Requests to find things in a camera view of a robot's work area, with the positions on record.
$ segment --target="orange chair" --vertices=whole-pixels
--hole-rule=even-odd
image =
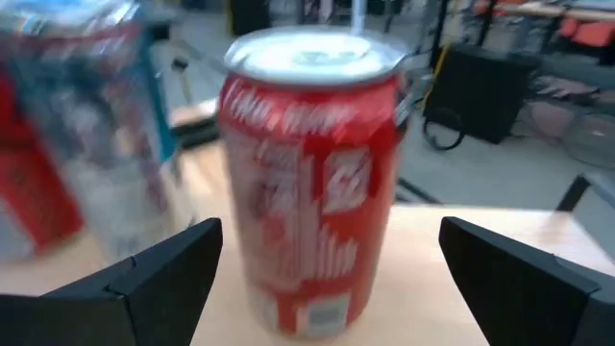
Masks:
[[[565,51],[598,56],[602,65],[615,63],[615,23],[566,18],[559,29],[559,43]]]

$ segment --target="chair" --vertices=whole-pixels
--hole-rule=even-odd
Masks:
[[[578,175],[559,202],[557,211],[572,212],[585,191],[592,187],[612,208],[615,208],[615,176],[604,173]]]
[[[565,18],[558,33],[555,51],[596,57],[600,65],[615,64],[615,23]]]

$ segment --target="floor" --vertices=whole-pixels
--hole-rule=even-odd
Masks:
[[[282,17],[279,22],[289,23],[289,19]],[[416,15],[409,15],[395,22],[392,33],[414,44],[418,33],[416,23]],[[377,30],[381,30],[382,25],[382,19],[369,18],[367,22],[368,27]],[[447,25],[445,32],[453,35],[455,25]],[[214,61],[219,61],[233,42],[227,33],[224,15],[216,13],[189,14],[174,35]],[[496,30],[495,34],[490,34],[487,46],[505,50],[506,42],[509,42],[509,33]],[[201,61],[193,63],[185,72],[191,94],[188,96],[191,101],[186,100],[179,75],[166,66],[170,66],[173,57],[190,58],[190,55],[168,45],[157,49],[169,109],[217,95],[224,75],[211,68],[211,63]],[[414,63],[419,66],[426,60],[423,56]],[[562,110],[539,105],[534,113],[548,117],[562,114]],[[414,117],[414,126],[405,140],[400,175],[446,204],[553,210],[577,174],[596,170],[571,159],[560,146],[533,136],[528,129],[520,130],[526,131],[528,137],[509,139],[501,145],[466,137],[453,151],[437,153],[422,139],[420,115],[416,113]],[[578,205],[575,216],[615,258],[615,232],[610,227],[615,223],[613,209],[590,192]]]

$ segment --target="desk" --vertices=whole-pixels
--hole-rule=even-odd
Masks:
[[[556,5],[544,5],[540,2],[528,2],[523,5],[501,4],[496,6],[498,11],[506,12],[511,15],[521,15],[523,17],[519,28],[516,30],[510,50],[513,52],[522,51],[526,46],[529,32],[531,31],[534,20],[539,17],[555,18],[562,14],[564,8]],[[566,17],[586,21],[609,21],[615,22],[615,12],[600,10],[575,9],[566,12]]]
[[[224,247],[217,276],[192,345],[292,345],[271,334],[248,311],[231,208],[229,180],[219,144],[183,154],[187,192],[199,217],[223,220]],[[568,214],[532,210],[393,207],[371,301],[346,333],[311,345],[486,345],[440,251],[443,216],[458,216],[615,274],[609,258]],[[91,235],[81,235],[46,258],[0,264],[0,292],[38,295],[104,266]]]

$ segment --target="blurry can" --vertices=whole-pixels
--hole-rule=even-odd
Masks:
[[[83,225],[17,104],[0,66],[0,260],[43,253]]]
[[[337,334],[365,308],[405,120],[405,47],[310,27],[240,38],[220,95],[250,298],[284,334]]]
[[[109,255],[182,230],[139,5],[10,0],[0,17],[28,114]]]

